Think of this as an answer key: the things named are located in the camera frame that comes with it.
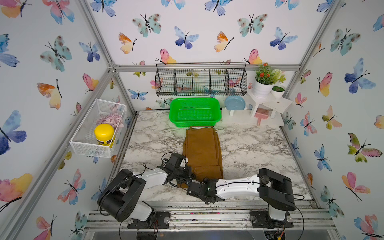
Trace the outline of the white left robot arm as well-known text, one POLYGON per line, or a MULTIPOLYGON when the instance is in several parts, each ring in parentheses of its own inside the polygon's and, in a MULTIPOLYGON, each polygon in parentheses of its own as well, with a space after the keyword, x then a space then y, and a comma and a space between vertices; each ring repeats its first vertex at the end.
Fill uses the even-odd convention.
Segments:
POLYGON ((154 169, 145 167, 142 173, 121 170, 102 191, 98 199, 101 210, 106 211, 119 223, 129 220, 128 228, 158 228, 156 211, 140 201, 144 190, 170 184, 174 187, 190 181, 194 174, 188 166, 188 158, 178 153, 169 153, 168 159, 154 169))

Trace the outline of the white mesh wall basket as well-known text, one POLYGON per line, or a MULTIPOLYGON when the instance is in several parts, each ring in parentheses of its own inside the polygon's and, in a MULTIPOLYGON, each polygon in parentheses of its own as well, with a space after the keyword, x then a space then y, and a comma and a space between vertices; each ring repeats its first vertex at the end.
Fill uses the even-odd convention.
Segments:
POLYGON ((124 104, 96 99, 70 140, 74 153, 110 158, 126 112, 124 104))

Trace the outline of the brown long pants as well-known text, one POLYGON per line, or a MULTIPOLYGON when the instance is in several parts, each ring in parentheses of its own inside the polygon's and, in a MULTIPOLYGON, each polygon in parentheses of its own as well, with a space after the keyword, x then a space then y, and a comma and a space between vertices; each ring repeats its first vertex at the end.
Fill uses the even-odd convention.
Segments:
POLYGON ((223 178, 221 144, 214 127, 187 129, 183 155, 188 158, 196 180, 223 178))

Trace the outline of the small white pot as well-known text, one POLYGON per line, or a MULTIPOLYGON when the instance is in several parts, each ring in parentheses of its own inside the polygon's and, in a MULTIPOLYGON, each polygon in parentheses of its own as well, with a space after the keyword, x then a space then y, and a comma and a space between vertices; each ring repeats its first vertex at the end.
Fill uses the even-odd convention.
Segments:
POLYGON ((283 94, 285 93, 285 90, 286 89, 283 86, 273 86, 273 88, 271 90, 271 94, 277 100, 283 96, 283 94))

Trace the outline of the white step shelf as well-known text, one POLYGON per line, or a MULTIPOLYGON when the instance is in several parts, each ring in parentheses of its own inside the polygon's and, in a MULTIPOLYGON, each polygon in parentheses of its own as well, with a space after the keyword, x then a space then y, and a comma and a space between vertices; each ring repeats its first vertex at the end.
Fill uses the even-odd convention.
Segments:
POLYGON ((291 100, 285 98, 276 99, 272 94, 269 94, 265 99, 256 98, 251 91, 245 95, 245 100, 253 104, 251 110, 245 108, 244 110, 230 111, 222 109, 222 122, 223 124, 246 124, 257 125, 258 114, 257 110, 268 110, 268 117, 261 120, 261 125, 283 127, 283 114, 292 105, 291 100))

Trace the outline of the light blue round plate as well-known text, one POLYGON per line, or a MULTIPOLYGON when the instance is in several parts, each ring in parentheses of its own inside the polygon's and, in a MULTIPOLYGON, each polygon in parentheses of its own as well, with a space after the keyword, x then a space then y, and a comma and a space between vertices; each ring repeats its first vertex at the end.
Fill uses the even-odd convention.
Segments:
POLYGON ((246 102, 240 96, 229 96, 225 99, 225 107, 229 111, 242 111, 246 108, 246 102))

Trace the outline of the pink shells bag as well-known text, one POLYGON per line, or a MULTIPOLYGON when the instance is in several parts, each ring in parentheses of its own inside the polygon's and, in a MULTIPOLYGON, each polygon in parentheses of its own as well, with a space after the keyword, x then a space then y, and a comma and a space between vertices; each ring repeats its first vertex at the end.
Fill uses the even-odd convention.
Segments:
POLYGON ((102 118, 101 124, 108 124, 112 126, 114 130, 119 130, 124 127, 123 118, 119 113, 111 113, 102 118))

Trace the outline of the pink dustpan brush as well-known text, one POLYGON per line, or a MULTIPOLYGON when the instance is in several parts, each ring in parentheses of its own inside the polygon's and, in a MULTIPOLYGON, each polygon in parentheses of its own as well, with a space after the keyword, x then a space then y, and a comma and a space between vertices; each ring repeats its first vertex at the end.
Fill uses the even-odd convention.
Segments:
POLYGON ((266 120, 269 118, 269 110, 258 108, 255 113, 255 118, 257 118, 257 125, 260 126, 262 120, 266 120))

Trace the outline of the metal base rail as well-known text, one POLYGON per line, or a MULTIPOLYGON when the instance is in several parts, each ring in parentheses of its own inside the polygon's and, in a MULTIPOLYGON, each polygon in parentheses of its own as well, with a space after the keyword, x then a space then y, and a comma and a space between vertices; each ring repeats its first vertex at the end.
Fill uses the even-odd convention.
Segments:
MULTIPOLYGON (((203 202, 166 202, 149 201, 157 212, 169 212, 170 223, 168 231, 230 231, 253 230, 251 212, 265 211, 267 203, 259 201, 224 201, 206 205, 203 202)), ((293 228, 285 230, 286 234, 298 231, 298 238, 308 239, 315 231, 324 231, 325 238, 340 239, 335 223, 328 210, 318 209, 312 200, 299 201, 297 209, 291 211, 293 228)), ((95 239, 96 233, 107 233, 118 236, 129 232, 128 222, 117 222, 111 216, 92 211, 85 227, 86 240, 95 239)))

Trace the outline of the white potted flower plant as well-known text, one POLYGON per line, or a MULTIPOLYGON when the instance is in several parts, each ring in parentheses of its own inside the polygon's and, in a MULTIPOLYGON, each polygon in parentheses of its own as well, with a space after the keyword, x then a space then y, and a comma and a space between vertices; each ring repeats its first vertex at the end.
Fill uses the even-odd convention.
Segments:
POLYGON ((255 81, 253 95, 258 99, 265 99, 275 84, 286 81, 286 75, 282 70, 272 68, 268 63, 264 63, 256 70, 255 81))

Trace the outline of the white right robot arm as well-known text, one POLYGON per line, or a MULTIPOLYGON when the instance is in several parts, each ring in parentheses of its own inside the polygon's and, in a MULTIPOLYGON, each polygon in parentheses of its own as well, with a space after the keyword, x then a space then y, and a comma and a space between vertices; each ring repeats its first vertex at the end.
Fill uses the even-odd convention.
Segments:
POLYGON ((266 168, 257 175, 234 180, 206 179, 186 181, 187 194, 205 204, 214 204, 234 197, 259 197, 267 203, 264 211, 250 213, 253 228, 292 228, 289 212, 296 209, 292 180, 266 168))

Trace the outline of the yellow lidded jar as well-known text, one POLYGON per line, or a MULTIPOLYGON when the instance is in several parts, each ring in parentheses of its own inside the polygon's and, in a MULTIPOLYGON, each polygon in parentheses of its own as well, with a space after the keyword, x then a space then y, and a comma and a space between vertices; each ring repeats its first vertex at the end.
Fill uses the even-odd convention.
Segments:
POLYGON ((112 126, 100 124, 95 128, 94 134, 99 145, 112 148, 115 136, 115 130, 112 126))

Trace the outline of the green plastic basket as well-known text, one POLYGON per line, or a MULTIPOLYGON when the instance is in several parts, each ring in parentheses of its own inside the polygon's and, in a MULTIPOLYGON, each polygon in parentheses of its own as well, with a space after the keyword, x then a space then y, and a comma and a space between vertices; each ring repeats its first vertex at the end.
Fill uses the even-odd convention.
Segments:
POLYGON ((220 102, 215 98, 178 98, 171 102, 169 119, 179 128, 215 126, 222 119, 220 102))

